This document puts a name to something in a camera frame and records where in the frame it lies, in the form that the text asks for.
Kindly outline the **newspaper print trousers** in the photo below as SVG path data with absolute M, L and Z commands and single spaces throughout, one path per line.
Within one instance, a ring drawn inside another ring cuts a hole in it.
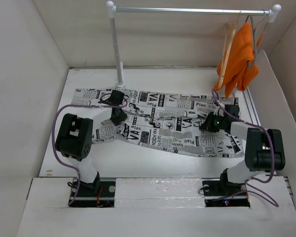
M 243 141 L 223 129 L 200 129 L 211 113 L 222 114 L 208 95 L 138 91 L 119 88 L 123 93 L 127 118 L 115 126 L 101 119 L 93 126 L 92 143 L 117 136 L 155 150 L 196 157 L 238 158 L 244 155 Z

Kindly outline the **wooden clothes hanger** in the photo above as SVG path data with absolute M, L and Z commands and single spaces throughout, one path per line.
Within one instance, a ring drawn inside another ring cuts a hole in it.
M 223 45 L 223 52 L 222 52 L 222 60 L 221 60 L 221 71 L 219 75 L 219 84 L 218 89 L 222 88 L 223 80 L 225 71 L 228 64 L 229 54 L 232 46 L 232 42 L 237 30 L 237 23 L 236 22 L 228 22 L 226 27 L 226 33 L 224 38 L 224 45 Z

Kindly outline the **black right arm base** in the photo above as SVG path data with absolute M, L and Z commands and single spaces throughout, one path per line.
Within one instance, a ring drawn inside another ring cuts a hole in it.
M 219 180 L 202 181 L 198 193 L 205 200 L 205 207 L 250 207 L 243 184 L 221 184 Z

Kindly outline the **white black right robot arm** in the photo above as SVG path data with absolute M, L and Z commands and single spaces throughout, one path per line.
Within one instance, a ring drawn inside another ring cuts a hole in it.
M 219 109 L 223 113 L 210 112 L 200 129 L 207 132 L 224 131 L 245 140 L 246 146 L 244 160 L 225 169 L 215 188 L 228 195 L 250 180 L 269 183 L 274 172 L 283 170 L 286 164 L 281 131 L 241 120 L 240 109 L 236 105 L 219 105 Z

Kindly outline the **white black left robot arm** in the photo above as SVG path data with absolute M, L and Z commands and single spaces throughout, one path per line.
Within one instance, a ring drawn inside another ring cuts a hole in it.
M 100 98 L 95 105 L 66 105 L 56 114 L 52 127 L 52 149 L 56 160 L 63 166 L 77 172 L 76 190 L 84 190 L 88 195 L 96 195 L 100 189 L 100 174 L 88 157 L 93 142 L 101 143 L 113 139 L 118 129 L 126 121 L 127 106 L 125 94 L 112 90 L 107 98 Z M 69 108 L 91 109 L 90 118 L 81 118 L 74 114 L 64 114 L 58 134 L 55 134 L 57 118 L 62 110 Z

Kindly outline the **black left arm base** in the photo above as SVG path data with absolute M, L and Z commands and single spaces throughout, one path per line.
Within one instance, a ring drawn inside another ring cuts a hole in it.
M 76 208 L 111 208 L 115 200 L 115 178 L 101 178 L 100 185 L 96 191 L 83 186 L 81 183 L 77 190 L 77 179 L 68 182 L 70 187 L 69 207 Z

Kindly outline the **orange cloth on hanger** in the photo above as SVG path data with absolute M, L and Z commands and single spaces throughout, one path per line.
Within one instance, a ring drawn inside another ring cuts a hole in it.
M 225 98 L 228 98 L 233 90 L 245 91 L 253 79 L 258 75 L 259 68 L 253 64 L 249 68 L 248 63 L 254 59 L 252 26 L 244 25 L 235 34 L 222 82 Z

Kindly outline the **aluminium side rail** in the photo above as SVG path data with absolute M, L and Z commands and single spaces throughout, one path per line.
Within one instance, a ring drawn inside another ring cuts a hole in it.
M 247 109 L 249 112 L 251 122 L 253 124 L 260 125 L 259 116 L 256 111 L 253 97 L 252 97 L 249 89 L 246 89 L 246 91 L 243 91 L 243 97 L 244 97 L 244 100 L 245 100 L 245 103 L 246 103 L 246 106 L 247 106 Z

